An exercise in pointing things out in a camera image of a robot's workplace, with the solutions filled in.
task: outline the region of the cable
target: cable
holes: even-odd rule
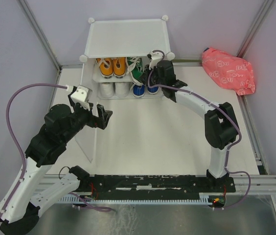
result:
[[[149,88],[155,88],[155,87],[161,87],[161,88],[168,88],[168,89],[171,89],[171,90],[175,90],[175,91],[180,91],[180,92],[186,92],[186,93],[189,93],[189,94],[192,94],[194,95],[195,97],[199,98],[200,100],[204,101],[206,104],[212,106],[213,108],[215,108],[216,110],[218,110],[221,114],[223,114],[227,120],[234,126],[234,128],[236,129],[238,135],[239,135],[239,138],[237,141],[231,143],[230,145],[227,146],[227,149],[226,149],[226,157],[225,157],[225,165],[224,165],[224,169],[225,171],[228,173],[228,174],[246,174],[248,179],[249,179],[249,184],[248,184],[248,188],[246,190],[246,193],[245,195],[242,197],[242,199],[230,206],[227,206],[227,207],[223,207],[223,208],[215,208],[216,210],[224,210],[224,209],[228,209],[228,208],[231,208],[231,207],[234,207],[234,206],[237,206],[238,204],[242,203],[246,198],[247,198],[247,195],[250,191],[250,187],[251,187],[251,176],[248,172],[246,171],[236,171],[236,172],[230,172],[228,169],[227,169],[227,165],[228,165],[228,159],[229,159],[229,156],[230,156],[230,149],[238,144],[241,139],[242,139],[242,135],[241,135],[241,132],[239,130],[239,127],[236,125],[236,123],[221,109],[219,108],[218,106],[216,106],[215,104],[212,104],[210,101],[208,101],[207,99],[205,99],[204,97],[200,96],[199,94],[196,94],[192,91],[188,91],[188,90],[185,90],[185,89],[180,89],[180,88],[175,88],[175,87],[170,87],[170,86],[166,86],[166,85],[161,85],[161,84],[156,84],[154,86],[150,86],[150,78],[153,74],[153,70],[150,72],[149,76],[148,76],[148,87]]]
[[[10,108],[11,108],[11,104],[12,104],[12,101],[14,100],[14,98],[19,94],[21,93],[22,91],[28,89],[28,88],[31,88],[31,87],[39,87],[39,86],[45,86],[45,87],[56,87],[56,88],[62,88],[62,89],[67,89],[67,87],[65,86],[60,86],[60,85],[56,85],[56,84],[49,84],[49,83],[35,83],[35,84],[31,84],[31,85],[28,85],[28,86],[24,86],[22,88],[20,88],[19,90],[17,90],[12,96],[11,98],[9,99],[9,102],[7,103],[7,106],[6,106],[6,111],[5,111],[5,118],[6,118],[6,124],[7,124],[7,128],[10,132],[10,135],[21,155],[21,158],[22,158],[22,164],[23,164],[23,167],[22,167],[22,171],[21,171],[21,175],[20,175],[20,179],[17,181],[17,183],[15,184],[14,188],[12,189],[10,195],[7,197],[2,209],[1,209],[1,212],[0,212],[0,219],[3,215],[2,211],[5,211],[5,209],[7,208],[9,202],[11,201],[13,195],[15,194],[16,190],[18,189],[18,187],[20,186],[21,182],[23,181],[23,178],[24,178],[24,175],[25,175],[25,172],[26,172],[26,158],[25,158],[25,155],[23,153],[23,150],[19,144],[19,142],[17,141],[15,135],[14,135],[14,132],[12,130],[12,127],[11,127],[11,122],[10,122]]]
[[[80,209],[93,209],[93,210],[98,211],[98,212],[110,212],[110,211],[114,211],[110,207],[94,207],[91,204],[89,204],[85,199],[83,199],[79,195],[77,195],[76,193],[70,192],[69,194],[77,197],[80,201],[82,201],[83,203],[85,203],[87,205],[86,207],[81,207]]]
[[[62,167],[62,169],[61,169],[60,172],[59,172],[59,179],[61,179],[60,174],[61,174],[62,170],[63,170],[65,167],[67,167],[67,168],[70,170],[70,168],[69,168],[68,166]]]

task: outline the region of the white shelf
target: white shelf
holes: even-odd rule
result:
[[[126,96],[126,97],[118,97],[118,96],[116,96],[116,95],[113,95],[111,98],[103,98],[103,97],[101,96],[100,91],[98,91],[98,97],[99,97],[100,99],[145,99],[145,98],[161,98],[162,96],[164,96],[164,94],[163,94],[163,92],[162,92],[161,89],[160,89],[159,92],[156,93],[156,94],[149,94],[148,91],[147,91],[147,89],[146,89],[145,92],[144,92],[144,96],[143,96],[143,97],[140,97],[140,98],[134,97],[134,95],[133,95],[133,90],[129,91],[129,94],[128,94],[128,96]]]
[[[112,76],[109,79],[104,78],[101,75],[100,69],[97,65],[94,66],[93,75],[92,75],[93,81],[97,83],[104,83],[104,82],[132,82],[132,78],[130,74],[125,75],[123,78],[117,78],[115,76]]]
[[[95,21],[85,55],[88,58],[146,56],[151,50],[171,52],[166,22],[161,19]]]

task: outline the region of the gray floor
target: gray floor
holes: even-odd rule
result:
[[[227,203],[237,200],[228,196]],[[29,235],[276,235],[270,196],[248,197],[224,211],[208,206],[110,205],[117,212],[52,206]]]

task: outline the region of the robotic arm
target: robotic arm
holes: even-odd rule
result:
[[[233,107],[227,102],[219,104],[210,101],[207,104],[198,96],[191,94],[191,88],[186,83],[176,79],[173,63],[163,60],[158,50],[152,51],[148,57],[151,60],[150,65],[153,65],[153,67],[145,66],[142,77],[143,84],[146,86],[148,86],[148,83],[151,86],[160,85],[165,97],[186,106],[204,119],[205,136],[211,145],[211,160],[207,177],[210,177],[215,184],[221,183],[228,176],[225,171],[227,146],[236,140],[238,133],[230,121],[221,112],[213,108],[211,104],[222,109],[238,126]]]
[[[53,106],[45,115],[45,123],[39,133],[31,140],[25,151],[27,158],[26,173],[11,198],[8,207],[2,207],[20,180],[20,170],[10,190],[0,202],[2,217],[0,230],[5,235],[24,235],[37,223],[39,217],[54,203],[80,186],[88,185],[89,174],[78,166],[72,167],[64,178],[38,195],[36,190],[43,176],[48,172],[58,157],[66,150],[67,143],[84,127],[105,129],[112,111],[105,111],[98,104],[98,117],[92,114],[92,103],[88,103],[92,91],[86,87],[74,87],[69,95],[69,102],[74,109],[65,104]]]

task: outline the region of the green shoe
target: green shoe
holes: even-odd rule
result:
[[[143,66],[141,57],[126,57],[127,72],[126,74],[131,75],[133,83],[138,86],[142,86],[141,82],[143,74]]]

